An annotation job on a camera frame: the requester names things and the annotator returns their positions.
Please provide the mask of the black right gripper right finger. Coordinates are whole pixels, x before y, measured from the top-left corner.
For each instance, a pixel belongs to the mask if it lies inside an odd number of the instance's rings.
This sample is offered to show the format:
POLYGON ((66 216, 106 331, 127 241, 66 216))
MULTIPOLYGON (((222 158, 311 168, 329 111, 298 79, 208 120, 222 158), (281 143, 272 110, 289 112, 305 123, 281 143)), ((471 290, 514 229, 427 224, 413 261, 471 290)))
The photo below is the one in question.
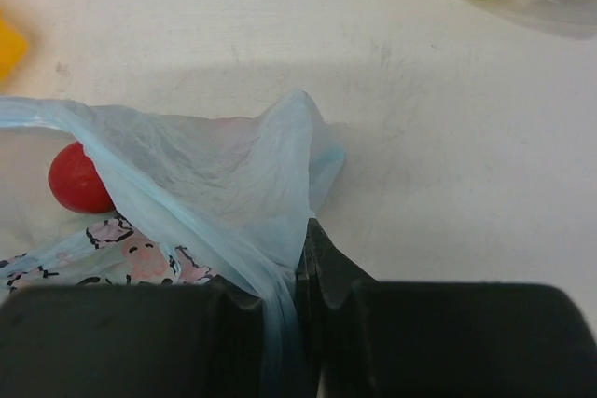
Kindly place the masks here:
POLYGON ((296 306, 328 397, 592 397, 596 342, 562 290, 377 281, 311 220, 296 306))

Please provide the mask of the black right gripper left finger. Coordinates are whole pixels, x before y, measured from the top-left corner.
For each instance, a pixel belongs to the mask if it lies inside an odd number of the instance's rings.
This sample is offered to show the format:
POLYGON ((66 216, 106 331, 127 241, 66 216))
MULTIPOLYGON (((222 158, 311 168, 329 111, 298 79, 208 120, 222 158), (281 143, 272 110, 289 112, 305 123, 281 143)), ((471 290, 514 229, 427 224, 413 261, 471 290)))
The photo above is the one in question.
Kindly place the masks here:
POLYGON ((54 286, 1 308, 5 397, 256 397, 261 301, 203 286, 54 286))

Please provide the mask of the light blue printed plastic bag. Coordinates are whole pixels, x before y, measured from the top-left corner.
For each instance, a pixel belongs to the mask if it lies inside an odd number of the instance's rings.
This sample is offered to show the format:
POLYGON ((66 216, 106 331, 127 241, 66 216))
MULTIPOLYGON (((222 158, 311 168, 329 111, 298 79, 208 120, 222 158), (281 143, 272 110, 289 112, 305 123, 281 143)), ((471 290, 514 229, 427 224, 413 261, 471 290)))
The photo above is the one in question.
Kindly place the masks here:
POLYGON ((312 98, 296 90, 254 118, 160 116, 122 105, 5 97, 5 128, 70 133, 118 212, 264 303, 260 392, 301 397, 306 366, 294 305, 309 221, 345 160, 312 98))

